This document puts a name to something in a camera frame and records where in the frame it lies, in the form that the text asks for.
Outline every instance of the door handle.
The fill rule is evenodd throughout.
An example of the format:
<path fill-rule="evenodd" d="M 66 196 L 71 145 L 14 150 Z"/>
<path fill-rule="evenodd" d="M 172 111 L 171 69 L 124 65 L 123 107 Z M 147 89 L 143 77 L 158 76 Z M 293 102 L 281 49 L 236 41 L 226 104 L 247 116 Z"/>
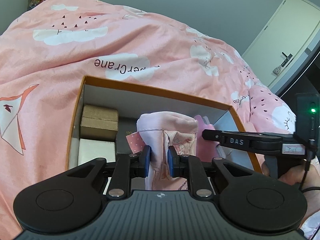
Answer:
<path fill-rule="evenodd" d="M 293 57 L 293 55 L 290 53 L 289 54 L 289 56 L 287 56 L 286 54 L 284 54 L 284 53 L 282 53 L 285 57 L 286 57 L 286 59 L 284 60 L 284 62 L 282 62 L 282 64 L 281 64 L 281 67 L 284 67 L 287 63 L 288 63 L 288 61 Z"/>

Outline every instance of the orange box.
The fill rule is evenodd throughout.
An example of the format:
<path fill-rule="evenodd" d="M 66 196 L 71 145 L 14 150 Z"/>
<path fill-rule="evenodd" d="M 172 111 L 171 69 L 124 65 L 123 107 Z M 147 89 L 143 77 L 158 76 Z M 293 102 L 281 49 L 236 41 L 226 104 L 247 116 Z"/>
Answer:
<path fill-rule="evenodd" d="M 194 117 L 207 116 L 217 130 L 245 131 L 230 105 L 175 91 L 85 76 L 79 89 L 68 141 L 67 169 L 77 166 L 80 124 L 85 105 L 116 109 L 118 117 L 138 119 L 142 114 L 170 111 Z M 261 172 L 253 153 L 220 147 L 227 159 Z"/>

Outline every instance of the pink duvet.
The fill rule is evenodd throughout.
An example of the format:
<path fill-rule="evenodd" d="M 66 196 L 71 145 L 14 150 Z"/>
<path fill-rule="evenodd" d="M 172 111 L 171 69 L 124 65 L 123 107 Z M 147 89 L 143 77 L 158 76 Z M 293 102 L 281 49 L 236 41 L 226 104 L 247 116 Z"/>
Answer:
<path fill-rule="evenodd" d="M 288 133 L 295 116 L 225 42 L 162 15 L 98 0 L 47 0 L 0 36 L 0 239 L 21 228 L 23 188 L 66 169 L 84 75 L 232 105 L 249 131 Z"/>

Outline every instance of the label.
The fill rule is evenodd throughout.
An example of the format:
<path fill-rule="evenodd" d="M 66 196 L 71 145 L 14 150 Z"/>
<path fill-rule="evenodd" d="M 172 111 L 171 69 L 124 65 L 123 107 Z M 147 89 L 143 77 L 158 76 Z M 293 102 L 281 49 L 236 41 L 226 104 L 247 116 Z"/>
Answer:
<path fill-rule="evenodd" d="M 282 154 L 305 155 L 306 148 L 302 144 L 285 143 L 282 145 Z"/>

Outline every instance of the metal screw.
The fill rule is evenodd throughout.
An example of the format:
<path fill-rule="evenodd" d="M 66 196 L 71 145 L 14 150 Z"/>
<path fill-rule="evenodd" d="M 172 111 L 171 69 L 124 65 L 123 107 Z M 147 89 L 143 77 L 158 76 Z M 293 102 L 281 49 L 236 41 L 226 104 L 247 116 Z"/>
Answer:
<path fill-rule="evenodd" d="M 199 197 L 209 197 L 209 196 L 211 196 L 212 191 L 203 188 L 203 189 L 197 190 L 196 194 L 197 194 Z"/>
<path fill-rule="evenodd" d="M 111 197 L 121 197 L 124 194 L 124 191 L 119 188 L 114 188 L 112 190 L 109 190 L 108 193 Z"/>

